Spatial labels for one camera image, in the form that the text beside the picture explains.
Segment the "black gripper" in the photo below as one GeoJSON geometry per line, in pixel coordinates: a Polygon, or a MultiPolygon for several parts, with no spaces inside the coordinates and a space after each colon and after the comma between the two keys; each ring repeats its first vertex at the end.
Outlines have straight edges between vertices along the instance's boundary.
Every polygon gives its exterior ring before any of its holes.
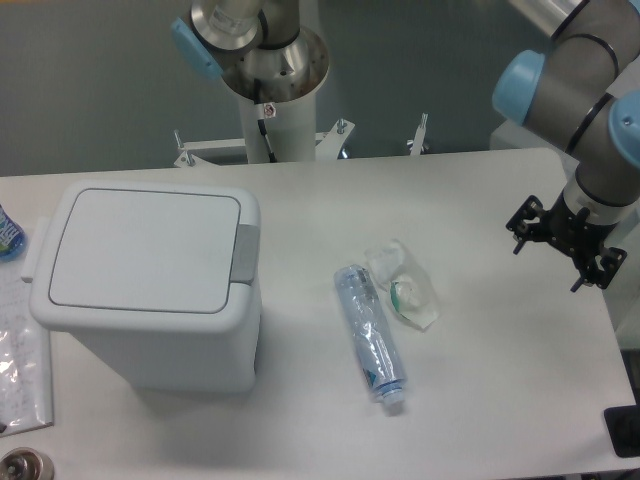
{"type": "Polygon", "coordinates": [[[626,260],[627,252],[604,246],[615,224],[591,223],[590,214],[587,207],[573,213],[565,202],[556,202],[545,210],[535,195],[528,196],[505,225],[516,242],[513,254],[518,255],[528,242],[547,243],[573,260],[579,277],[571,287],[572,292],[582,286],[606,290],[626,260]]]}

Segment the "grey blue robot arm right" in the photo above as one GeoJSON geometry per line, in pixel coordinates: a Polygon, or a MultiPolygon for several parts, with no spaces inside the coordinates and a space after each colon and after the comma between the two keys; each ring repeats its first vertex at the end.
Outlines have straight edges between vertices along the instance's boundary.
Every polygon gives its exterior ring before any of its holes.
{"type": "Polygon", "coordinates": [[[609,87],[639,58],[636,1],[514,1],[552,50],[519,53],[501,74],[493,108],[578,165],[550,209],[529,196],[508,221],[517,246],[543,242],[568,256],[572,286],[606,289],[627,254],[607,245],[639,199],[639,93],[609,87]]]}

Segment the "silver blue robot arm base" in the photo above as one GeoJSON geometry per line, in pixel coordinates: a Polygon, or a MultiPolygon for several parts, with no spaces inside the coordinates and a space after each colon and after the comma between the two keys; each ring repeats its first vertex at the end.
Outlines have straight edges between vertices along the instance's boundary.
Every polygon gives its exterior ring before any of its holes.
{"type": "Polygon", "coordinates": [[[329,74],[328,48],[302,25],[298,1],[193,1],[170,31],[193,70],[256,104],[301,99],[329,74]]]}

